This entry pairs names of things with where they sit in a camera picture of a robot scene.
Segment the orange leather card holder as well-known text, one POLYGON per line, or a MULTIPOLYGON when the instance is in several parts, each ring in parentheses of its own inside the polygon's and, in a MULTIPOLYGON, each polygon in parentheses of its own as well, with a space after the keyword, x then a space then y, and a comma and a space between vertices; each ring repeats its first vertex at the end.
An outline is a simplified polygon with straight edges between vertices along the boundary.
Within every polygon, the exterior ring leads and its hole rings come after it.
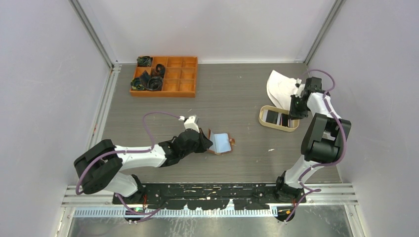
POLYGON ((208 148, 208 152, 215 155, 231 153, 236 143, 229 133, 214 133, 210 129, 209 140, 212 142, 212 145, 208 148))

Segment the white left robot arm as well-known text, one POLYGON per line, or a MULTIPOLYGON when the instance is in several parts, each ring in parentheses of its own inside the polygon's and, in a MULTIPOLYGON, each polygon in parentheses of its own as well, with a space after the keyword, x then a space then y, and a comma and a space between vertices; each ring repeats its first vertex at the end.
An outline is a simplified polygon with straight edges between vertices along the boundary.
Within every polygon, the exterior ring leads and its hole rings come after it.
POLYGON ((144 190, 138 177, 122 171, 175 165, 189 154, 206 152, 212 145, 202 130, 192 129, 149 147, 123 147, 114 145, 110 139, 102 140, 74 161, 79 177, 76 194, 106 190, 124 196, 133 204, 140 203, 144 190))

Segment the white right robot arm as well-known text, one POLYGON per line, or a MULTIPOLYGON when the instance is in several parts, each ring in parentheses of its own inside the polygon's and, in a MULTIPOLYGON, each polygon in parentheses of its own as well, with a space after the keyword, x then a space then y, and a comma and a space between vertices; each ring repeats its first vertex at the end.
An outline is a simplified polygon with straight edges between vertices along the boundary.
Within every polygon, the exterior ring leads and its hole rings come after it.
POLYGON ((331 105, 330 93, 322 88, 322 80, 307 78, 291 96, 289 117, 313 117, 301 143, 301 156, 292 168, 277 178, 274 196, 285 203, 304 195, 305 182, 319 169, 336 165, 346 152, 351 122, 338 116, 331 105))

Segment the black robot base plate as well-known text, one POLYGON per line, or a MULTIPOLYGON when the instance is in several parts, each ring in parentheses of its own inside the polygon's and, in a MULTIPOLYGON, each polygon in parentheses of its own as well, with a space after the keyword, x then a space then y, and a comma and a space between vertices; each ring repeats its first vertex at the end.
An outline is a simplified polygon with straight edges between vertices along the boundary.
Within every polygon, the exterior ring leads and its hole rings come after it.
POLYGON ((302 188, 267 183, 148 183, 131 197, 114 197, 113 204, 140 204, 150 209, 264 210, 270 204, 294 204, 304 195, 302 188))

